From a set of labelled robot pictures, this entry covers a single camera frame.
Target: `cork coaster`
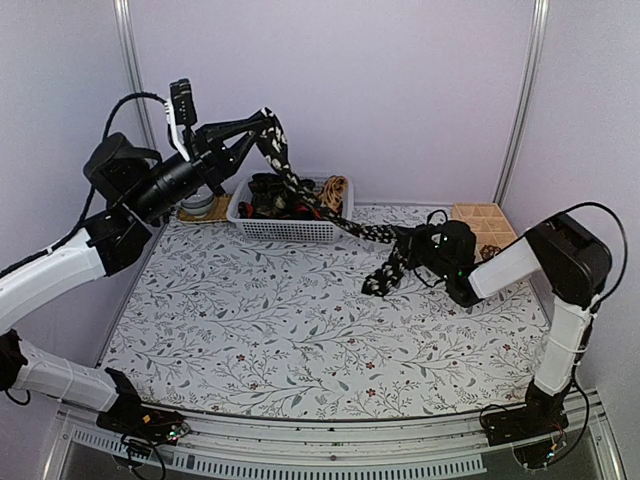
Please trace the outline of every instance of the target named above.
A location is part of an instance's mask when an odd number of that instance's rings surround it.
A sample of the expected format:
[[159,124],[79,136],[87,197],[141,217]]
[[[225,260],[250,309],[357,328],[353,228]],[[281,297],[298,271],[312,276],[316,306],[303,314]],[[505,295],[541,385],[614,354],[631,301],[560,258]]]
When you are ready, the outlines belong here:
[[231,202],[231,195],[220,195],[213,200],[213,207],[204,217],[189,215],[182,208],[178,212],[178,220],[183,223],[217,223],[227,221],[227,209]]
[[480,251],[485,246],[489,246],[485,252],[489,252],[491,247],[504,250],[518,238],[495,203],[456,203],[451,217],[465,222],[476,234],[476,261],[483,260]]

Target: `grey leaf pattern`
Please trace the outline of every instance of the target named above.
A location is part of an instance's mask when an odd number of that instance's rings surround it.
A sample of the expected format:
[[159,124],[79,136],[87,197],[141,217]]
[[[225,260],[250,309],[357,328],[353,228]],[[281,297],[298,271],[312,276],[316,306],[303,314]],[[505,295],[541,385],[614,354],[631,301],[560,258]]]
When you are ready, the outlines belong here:
[[[415,225],[428,207],[359,206]],[[167,227],[104,363],[146,402],[283,418],[391,418],[522,400],[547,331],[528,283],[470,309],[407,273],[360,293],[390,246],[256,242],[230,224]]]

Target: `black and white strap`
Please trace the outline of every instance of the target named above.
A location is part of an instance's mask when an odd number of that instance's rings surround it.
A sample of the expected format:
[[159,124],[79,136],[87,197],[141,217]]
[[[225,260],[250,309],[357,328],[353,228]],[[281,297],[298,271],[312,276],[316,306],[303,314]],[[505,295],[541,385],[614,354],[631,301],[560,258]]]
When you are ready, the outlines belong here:
[[322,205],[316,195],[302,185],[300,177],[291,170],[288,158],[287,139],[278,118],[268,108],[261,110],[265,117],[272,119],[272,124],[260,133],[258,148],[264,155],[269,166],[274,172],[281,175],[288,187],[295,192],[300,199],[320,215],[347,233],[378,243],[394,243],[389,258],[374,273],[369,275],[362,286],[362,292],[367,295],[383,297],[391,287],[398,284],[409,261],[408,236],[399,235],[398,227],[393,225],[361,225],[346,220]]

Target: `small round container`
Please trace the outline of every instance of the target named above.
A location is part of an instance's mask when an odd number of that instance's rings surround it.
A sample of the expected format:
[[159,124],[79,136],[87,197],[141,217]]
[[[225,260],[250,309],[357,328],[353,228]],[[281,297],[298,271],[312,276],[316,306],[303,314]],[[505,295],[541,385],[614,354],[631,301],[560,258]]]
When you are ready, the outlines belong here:
[[200,187],[196,193],[180,202],[182,209],[194,217],[204,217],[213,206],[213,192],[208,187]]

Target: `metal frame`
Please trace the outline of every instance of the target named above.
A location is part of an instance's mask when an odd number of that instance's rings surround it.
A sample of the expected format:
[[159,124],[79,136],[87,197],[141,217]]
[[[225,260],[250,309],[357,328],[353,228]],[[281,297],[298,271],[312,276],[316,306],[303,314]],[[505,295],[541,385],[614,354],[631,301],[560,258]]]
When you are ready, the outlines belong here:
[[116,333],[116,328],[118,328],[118,323],[120,322],[122,315],[124,315],[124,312],[127,309],[127,305],[129,304],[131,295],[133,295],[133,291],[138,286],[138,283],[140,282],[140,278],[144,274],[144,271],[147,269],[147,265],[151,261],[153,252],[158,246],[158,243],[160,242],[160,239],[162,238],[162,235],[164,234],[164,231],[167,229],[168,226],[169,226],[168,224],[163,224],[160,228],[156,229],[156,231],[153,232],[151,243],[148,244],[146,247],[146,253],[144,253],[144,257],[142,259],[141,265],[138,268],[138,271],[136,272],[136,274],[133,277],[131,277],[129,284],[127,285],[127,290],[122,294],[122,299],[120,301],[120,304],[118,305],[118,309],[113,315],[113,319],[111,320],[111,323],[109,325],[109,332],[107,333],[107,338],[104,341],[104,344],[102,345],[102,349],[100,350],[100,353],[95,358],[94,364],[96,365],[96,367],[99,367],[102,364],[102,360],[104,360],[104,356],[107,354],[107,349],[111,344],[111,340],[113,339],[113,336]]
[[493,196],[493,202],[502,206],[509,190],[509,184],[513,177],[513,172],[524,135],[524,128],[529,113],[531,97],[538,73],[538,64],[542,55],[542,45],[544,43],[544,32],[547,25],[547,13],[549,11],[549,0],[535,0],[533,9],[533,21],[531,23],[531,35],[529,37],[529,49],[527,53],[527,63],[520,90],[520,99],[516,110],[516,117],[511,128],[507,153],[505,155],[500,178]]
[[[588,396],[590,433],[603,478],[624,480],[626,477],[602,403],[594,390],[589,391]],[[579,430],[585,414],[582,396],[577,392],[570,394],[565,409],[571,425],[568,431]],[[420,478],[414,476],[416,469],[433,469],[441,465],[444,470],[444,465],[451,468],[451,465],[466,462],[476,462],[473,473],[480,473],[484,469],[482,454],[545,438],[489,447],[480,428],[478,412],[406,420],[342,422],[183,413],[193,434],[176,447],[160,447],[167,468],[218,479],[261,478],[260,475],[268,471],[272,477],[273,472],[283,472],[282,478],[286,478],[288,472],[288,478],[306,476],[308,479],[342,478],[338,473],[344,472],[344,478],[360,480],[366,478],[367,472],[371,474],[369,478],[384,478],[380,472],[385,469],[398,472],[396,475],[406,471],[409,472],[407,478]],[[71,406],[61,408],[56,420],[60,430],[44,480],[60,480],[65,458],[74,442],[112,455],[124,455],[120,436],[97,428],[95,418],[95,413],[86,410]],[[463,472],[453,473],[423,478],[458,478]]]
[[[131,92],[142,92],[142,76],[138,64],[138,54],[133,38],[133,24],[129,10],[129,0],[114,0],[113,5],[116,13],[116,24],[118,25],[118,36],[120,38],[120,48],[122,49],[122,59],[127,73],[127,81]],[[146,146],[156,149],[156,140],[149,118],[149,111],[143,99],[136,100],[136,113],[140,122],[142,138]]]

